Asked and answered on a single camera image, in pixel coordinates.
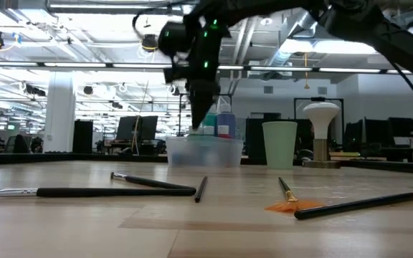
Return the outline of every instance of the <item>wooden table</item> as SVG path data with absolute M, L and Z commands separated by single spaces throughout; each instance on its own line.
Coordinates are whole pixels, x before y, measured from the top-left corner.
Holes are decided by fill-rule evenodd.
M 264 211 L 282 176 L 327 204 L 413 191 L 413 174 L 342 168 L 179 169 L 71 161 L 0 166 L 2 187 L 140 187 L 111 171 L 198 186 L 190 197 L 0 199 L 0 258 L 413 257 L 413 202 L 307 221 Z

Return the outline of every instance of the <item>orange bristles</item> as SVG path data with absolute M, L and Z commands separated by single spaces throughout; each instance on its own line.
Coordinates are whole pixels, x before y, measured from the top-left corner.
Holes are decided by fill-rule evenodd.
M 317 201 L 286 201 L 268 206 L 265 210 L 294 214 L 301 209 L 311 209 L 322 206 L 325 205 Z

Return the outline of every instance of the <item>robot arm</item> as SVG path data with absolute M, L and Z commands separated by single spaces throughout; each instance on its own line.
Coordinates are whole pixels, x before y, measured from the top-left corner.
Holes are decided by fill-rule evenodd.
M 183 24 L 167 23 L 159 49 L 172 60 L 178 52 L 189 52 L 189 66 L 173 62 L 164 73 L 167 82 L 187 79 L 193 127 L 198 128 L 219 92 L 215 80 L 221 40 L 229 37 L 227 27 L 251 16 L 302 7 L 333 36 L 368 44 L 413 73 L 413 34 L 388 21 L 373 0 L 329 0 L 329 4 L 324 0 L 201 0 Z M 200 17 L 206 20 L 203 27 Z

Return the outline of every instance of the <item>blue bottle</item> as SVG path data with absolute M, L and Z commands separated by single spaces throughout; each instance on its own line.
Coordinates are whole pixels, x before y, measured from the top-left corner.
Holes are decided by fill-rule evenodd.
M 219 110 L 220 114 L 216 116 L 217 136 L 235 139 L 235 115 L 232 114 L 230 105 L 222 104 Z

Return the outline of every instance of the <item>white column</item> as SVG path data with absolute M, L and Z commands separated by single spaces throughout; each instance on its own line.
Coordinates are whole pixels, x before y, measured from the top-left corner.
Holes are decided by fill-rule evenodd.
M 44 152 L 72 151 L 76 87 L 73 72 L 50 72 Z

